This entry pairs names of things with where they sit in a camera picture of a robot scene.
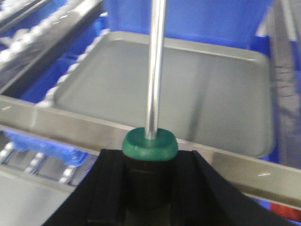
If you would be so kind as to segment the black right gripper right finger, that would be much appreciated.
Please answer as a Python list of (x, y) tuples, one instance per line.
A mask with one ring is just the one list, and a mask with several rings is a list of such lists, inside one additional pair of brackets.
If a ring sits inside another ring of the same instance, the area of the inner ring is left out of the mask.
[(198, 152), (179, 151), (171, 199), (173, 226), (290, 226), (223, 178)]

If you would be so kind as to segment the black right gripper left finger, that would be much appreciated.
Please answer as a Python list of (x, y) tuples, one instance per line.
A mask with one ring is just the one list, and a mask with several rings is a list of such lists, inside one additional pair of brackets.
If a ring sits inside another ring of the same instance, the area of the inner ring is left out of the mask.
[(44, 225), (125, 225), (125, 172), (122, 152), (103, 149), (89, 173)]

